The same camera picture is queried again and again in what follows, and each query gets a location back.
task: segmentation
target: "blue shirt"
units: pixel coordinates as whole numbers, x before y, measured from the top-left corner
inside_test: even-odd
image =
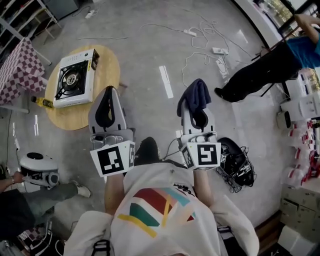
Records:
[[[320,67],[320,40],[315,44],[309,37],[302,36],[289,39],[287,44],[302,68]]]

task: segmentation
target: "bottle label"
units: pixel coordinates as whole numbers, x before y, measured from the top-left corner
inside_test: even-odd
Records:
[[[54,108],[53,103],[52,103],[51,101],[47,100],[47,99],[44,99],[44,100],[42,101],[42,104],[43,104],[44,106],[49,107],[49,108],[52,108],[52,109]]]

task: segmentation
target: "checkered tablecloth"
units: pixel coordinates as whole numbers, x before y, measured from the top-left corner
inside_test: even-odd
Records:
[[[0,69],[0,105],[19,97],[20,88],[40,92],[45,88],[44,73],[30,39],[23,38]]]

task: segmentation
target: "gray floor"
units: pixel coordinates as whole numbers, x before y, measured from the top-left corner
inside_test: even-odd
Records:
[[[171,0],[186,9],[201,14],[208,20],[216,21],[215,27],[227,38],[239,44],[251,56],[260,51],[262,42],[242,13],[229,0]],[[210,48],[226,48],[224,39],[218,34],[209,35],[209,43],[204,49],[191,46],[191,36],[147,23],[165,25],[178,30],[197,27],[202,18],[161,0],[107,0],[101,5],[99,13],[85,19],[84,10],[75,17],[68,16],[60,21],[62,30],[53,29],[55,40],[41,34],[33,40],[34,47],[52,61],[45,66],[45,77],[62,57],[72,50],[88,45],[108,46],[117,56],[121,68],[121,81],[129,86],[121,97],[130,127],[136,128],[136,142],[152,136],[158,142],[162,155],[181,129],[177,118],[177,103],[186,89],[183,85],[181,69],[186,58],[192,53],[210,54]],[[82,37],[127,37],[129,39],[78,39]],[[203,38],[195,44],[205,45]],[[203,55],[194,55],[185,68],[185,81],[189,85],[197,78],[203,79],[209,90],[212,103],[209,109],[215,116],[216,131],[219,137],[229,137],[240,146],[249,147],[257,179],[253,187],[244,188],[237,194],[229,192],[228,186],[214,171],[209,172],[214,192],[225,193],[247,215],[256,226],[272,215],[280,202],[281,172],[289,163],[291,151],[280,140],[280,131],[275,123],[281,92],[273,88],[263,98],[259,95],[248,96],[243,102],[228,103],[218,98],[213,90],[222,87],[226,79],[251,61],[251,58],[238,46],[227,40],[230,54],[227,56],[228,73],[219,67],[215,60],[204,64]],[[173,98],[168,98],[159,70],[165,66]],[[78,196],[56,206],[55,216],[60,228],[68,231],[72,223],[87,210],[103,210],[104,180],[98,176],[93,165],[89,142],[89,129],[65,131],[55,127],[48,119],[43,108],[30,103],[30,113],[13,112],[9,130],[8,166],[17,169],[15,146],[12,136],[13,123],[15,134],[21,146],[19,156],[27,152],[40,152],[54,158],[59,164],[61,179],[67,182],[76,179],[92,191],[90,199]],[[10,112],[0,110],[4,116],[1,121],[1,144],[6,145],[7,126]],[[35,115],[38,119],[39,135],[35,136]],[[6,161],[6,147],[0,148],[0,156]]]

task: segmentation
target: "white t-shirt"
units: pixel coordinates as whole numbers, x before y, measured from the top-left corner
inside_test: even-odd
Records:
[[[259,241],[250,221],[226,196],[205,206],[195,195],[190,174],[170,163],[135,167],[124,178],[125,197],[115,215],[84,213],[64,255],[91,256],[93,244],[107,239],[115,256],[224,256],[217,221],[231,227],[247,255],[256,256]]]

